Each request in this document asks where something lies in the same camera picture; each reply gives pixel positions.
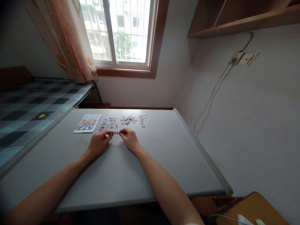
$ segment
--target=floral curtain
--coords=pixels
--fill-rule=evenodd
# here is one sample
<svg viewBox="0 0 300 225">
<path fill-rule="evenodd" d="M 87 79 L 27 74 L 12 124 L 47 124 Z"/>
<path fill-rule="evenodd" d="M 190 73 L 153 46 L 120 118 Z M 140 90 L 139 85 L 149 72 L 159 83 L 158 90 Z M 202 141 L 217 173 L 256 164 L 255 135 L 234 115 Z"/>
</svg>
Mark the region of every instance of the floral curtain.
<svg viewBox="0 0 300 225">
<path fill-rule="evenodd" d="M 23 0 L 64 79 L 97 78 L 79 0 Z"/>
</svg>

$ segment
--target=puzzle box picture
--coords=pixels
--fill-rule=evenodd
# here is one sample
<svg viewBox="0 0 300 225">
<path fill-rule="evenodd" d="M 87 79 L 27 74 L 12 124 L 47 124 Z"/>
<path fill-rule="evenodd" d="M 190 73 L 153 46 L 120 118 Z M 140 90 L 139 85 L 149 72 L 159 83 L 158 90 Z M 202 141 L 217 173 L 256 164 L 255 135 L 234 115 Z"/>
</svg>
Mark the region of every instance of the puzzle box picture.
<svg viewBox="0 0 300 225">
<path fill-rule="evenodd" d="M 93 132 L 100 118 L 100 114 L 85 114 L 77 125 L 74 133 Z"/>
</svg>

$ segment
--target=window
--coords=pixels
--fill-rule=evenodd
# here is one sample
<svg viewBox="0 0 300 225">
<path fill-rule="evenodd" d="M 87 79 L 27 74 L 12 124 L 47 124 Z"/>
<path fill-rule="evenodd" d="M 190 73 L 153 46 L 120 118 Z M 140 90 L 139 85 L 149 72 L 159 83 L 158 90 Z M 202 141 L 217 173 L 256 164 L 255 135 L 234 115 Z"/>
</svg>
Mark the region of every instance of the window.
<svg viewBox="0 0 300 225">
<path fill-rule="evenodd" d="M 80 0 L 97 67 L 150 69 L 157 1 Z"/>
<path fill-rule="evenodd" d="M 118 26 L 124 27 L 124 16 L 123 15 L 118 15 Z"/>
<path fill-rule="evenodd" d="M 132 41 L 132 47 L 137 47 L 137 46 L 138 46 L 138 42 Z"/>
<path fill-rule="evenodd" d="M 133 18 L 133 26 L 134 27 L 139 27 L 140 26 L 140 21 L 136 17 Z"/>
</svg>

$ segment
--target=wooden window frame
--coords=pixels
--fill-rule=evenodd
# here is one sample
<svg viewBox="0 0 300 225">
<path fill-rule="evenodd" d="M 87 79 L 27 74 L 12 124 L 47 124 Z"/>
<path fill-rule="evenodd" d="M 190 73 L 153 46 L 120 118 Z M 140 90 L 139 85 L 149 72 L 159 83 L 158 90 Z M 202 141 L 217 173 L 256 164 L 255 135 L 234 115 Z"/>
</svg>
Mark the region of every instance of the wooden window frame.
<svg viewBox="0 0 300 225">
<path fill-rule="evenodd" d="M 149 70 L 96 67 L 98 76 L 155 79 L 168 6 L 169 0 L 157 0 Z"/>
</svg>

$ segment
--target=electrical outlet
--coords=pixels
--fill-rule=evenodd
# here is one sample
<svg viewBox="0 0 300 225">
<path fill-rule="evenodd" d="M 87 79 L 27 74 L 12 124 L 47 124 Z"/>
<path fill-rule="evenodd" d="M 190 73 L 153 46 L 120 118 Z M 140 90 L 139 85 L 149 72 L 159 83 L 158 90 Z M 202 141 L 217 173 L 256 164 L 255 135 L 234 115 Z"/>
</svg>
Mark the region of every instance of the electrical outlet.
<svg viewBox="0 0 300 225">
<path fill-rule="evenodd" d="M 231 60 L 229 62 L 229 64 L 231 65 L 236 65 L 240 59 L 242 58 L 242 56 L 244 55 L 244 52 L 236 52 L 233 54 L 233 56 L 231 57 Z"/>
<path fill-rule="evenodd" d="M 241 60 L 238 62 L 238 65 L 249 66 L 252 61 L 256 58 L 258 53 L 248 53 L 246 52 Z"/>
</svg>

